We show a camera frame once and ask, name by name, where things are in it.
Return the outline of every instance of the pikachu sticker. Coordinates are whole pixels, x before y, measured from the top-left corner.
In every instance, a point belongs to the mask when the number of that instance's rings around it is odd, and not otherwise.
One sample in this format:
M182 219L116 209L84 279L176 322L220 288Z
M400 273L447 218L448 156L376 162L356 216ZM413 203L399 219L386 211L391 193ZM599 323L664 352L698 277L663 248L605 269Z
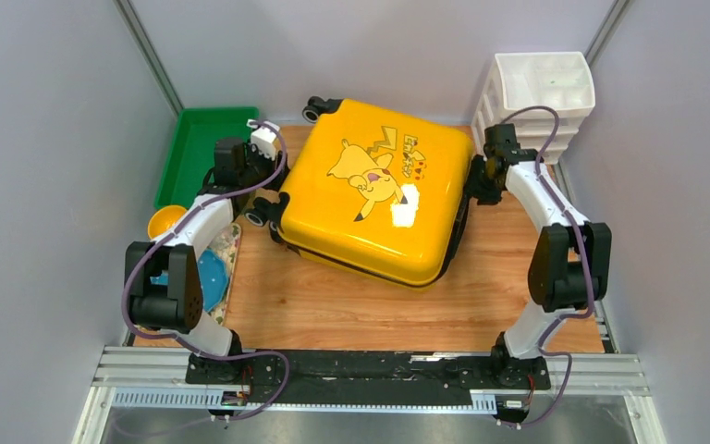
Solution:
M341 144L344 149L338 162L328 171L328 176L346 179L349 186L366 199L366 203L355 216L355 222L368 217L375 204L394 196L400 203L407 203L407 198L404 197L398 182L387 170L393 160L391 153L372 158L363 148L350 144L346 139L342 140Z
M376 153L379 149L396 151L398 131L390 127L382 127L382 131L385 138L375 142L368 150L349 143L346 139L342 140L341 155L327 173L328 176L333 176L336 179L345 179L348 185L366 200L361 210L355 215L355 222L368 217L374 206L381 202L390 201L399 205L408 203L407 196L397 179L388 170L393 161L393 154L385 153L372 156L372 153ZM415 150L416 145L417 138L405 136L402 147L404 154L402 173L410 179L414 179L410 173L413 164L422 163L425 160L423 155ZM417 179L421 177L420 174L415 175Z

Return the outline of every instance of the white wall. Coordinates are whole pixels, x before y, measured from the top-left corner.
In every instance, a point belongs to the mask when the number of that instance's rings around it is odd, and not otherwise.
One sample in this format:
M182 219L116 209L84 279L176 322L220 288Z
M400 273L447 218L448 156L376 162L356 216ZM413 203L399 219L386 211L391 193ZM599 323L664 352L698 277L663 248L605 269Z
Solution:
M597 107L563 160L614 232L609 318L668 442L710 442L710 2L634 2L593 74Z
M0 1L0 443L71 439L173 123L112 2Z
M494 52L584 51L613 0L133 0L187 107L311 95L471 123Z

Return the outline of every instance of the green tray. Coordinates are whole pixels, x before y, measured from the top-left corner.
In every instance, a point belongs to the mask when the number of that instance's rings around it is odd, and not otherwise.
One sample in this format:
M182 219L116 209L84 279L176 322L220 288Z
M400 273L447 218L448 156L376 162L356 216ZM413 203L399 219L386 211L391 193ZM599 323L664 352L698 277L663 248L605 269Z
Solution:
M260 112L254 107L189 108L181 111L176 135L165 162L165 172L153 206L189 208L202 187L202 178L214 166L214 145L224 137L249 139L250 118Z

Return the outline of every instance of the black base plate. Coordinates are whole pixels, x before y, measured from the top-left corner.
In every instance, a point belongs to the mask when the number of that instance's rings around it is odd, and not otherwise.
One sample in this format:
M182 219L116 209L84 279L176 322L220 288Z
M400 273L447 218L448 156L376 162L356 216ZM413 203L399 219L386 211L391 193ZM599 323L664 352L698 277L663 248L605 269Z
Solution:
M436 362L415 361L411 356L431 355L392 351L285 350L290 380L276 402L372 405L470 405L470 389L529 390L526 375L507 381L493 374L491 356L460 356ZM232 364L191 355L189 384L240 384L240 371ZM249 401L261 402L276 390L284 376L283 362L274 356L240 361L251 367L253 393ZM550 389L543 359L528 366L535 389Z

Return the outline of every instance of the orange bowl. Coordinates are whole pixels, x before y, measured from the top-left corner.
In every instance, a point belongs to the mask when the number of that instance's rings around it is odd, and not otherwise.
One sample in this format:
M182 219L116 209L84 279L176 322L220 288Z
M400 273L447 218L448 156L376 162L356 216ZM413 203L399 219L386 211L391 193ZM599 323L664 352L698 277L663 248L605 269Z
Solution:
M173 227L186 214L181 205L169 205L153 214L148 221L148 237L153 239Z

